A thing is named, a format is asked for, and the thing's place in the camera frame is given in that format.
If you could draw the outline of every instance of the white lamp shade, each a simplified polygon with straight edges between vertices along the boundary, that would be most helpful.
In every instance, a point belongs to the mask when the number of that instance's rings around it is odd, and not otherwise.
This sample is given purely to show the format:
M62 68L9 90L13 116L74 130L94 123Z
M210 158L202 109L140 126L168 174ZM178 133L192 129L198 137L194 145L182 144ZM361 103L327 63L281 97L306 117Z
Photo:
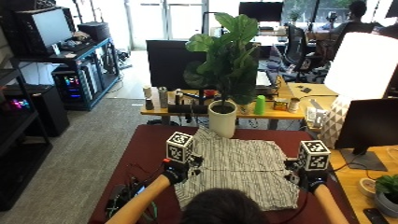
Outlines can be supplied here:
M347 33L337 51L325 85L355 100L382 98L398 64L398 40Z

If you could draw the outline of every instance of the computer monitor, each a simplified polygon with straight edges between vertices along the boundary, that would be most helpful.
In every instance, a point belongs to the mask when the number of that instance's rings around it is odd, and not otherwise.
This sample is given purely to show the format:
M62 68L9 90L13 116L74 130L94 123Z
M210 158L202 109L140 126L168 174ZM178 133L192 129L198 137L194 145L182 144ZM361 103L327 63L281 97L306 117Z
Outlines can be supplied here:
M398 66L390 78L387 96L398 97Z
M32 15L32 18L46 47L72 38L72 32L61 9L36 13Z
M241 2L238 14L257 21L281 21L283 2Z
M146 40L150 83L153 87L192 90L184 79L184 70L190 62L206 61L205 52L185 48L186 40Z
M335 148L350 168L386 171L369 147L398 145L398 98L351 101Z
M393 0L389 7L386 18L391 18L391 17L398 17L398 0Z

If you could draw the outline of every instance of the floor lamp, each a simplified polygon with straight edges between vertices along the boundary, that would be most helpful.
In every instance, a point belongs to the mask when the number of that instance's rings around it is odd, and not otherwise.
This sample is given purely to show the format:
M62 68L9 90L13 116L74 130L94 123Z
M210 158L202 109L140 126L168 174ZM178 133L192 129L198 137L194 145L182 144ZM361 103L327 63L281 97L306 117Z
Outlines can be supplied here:
M319 139L326 147L334 148L350 101L383 97L398 64L397 50L397 39L346 34L325 79L327 88L338 93L321 128Z

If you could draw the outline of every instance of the dark hair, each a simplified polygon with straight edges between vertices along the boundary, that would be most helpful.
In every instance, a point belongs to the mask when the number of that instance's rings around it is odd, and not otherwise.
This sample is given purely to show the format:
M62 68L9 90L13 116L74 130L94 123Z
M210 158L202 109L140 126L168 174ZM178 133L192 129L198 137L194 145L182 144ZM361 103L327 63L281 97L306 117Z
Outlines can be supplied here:
M366 3L363 1L353 1L349 6L350 13L357 17L361 18L366 13Z
M258 204L237 189L207 189L182 211L180 224L267 223Z

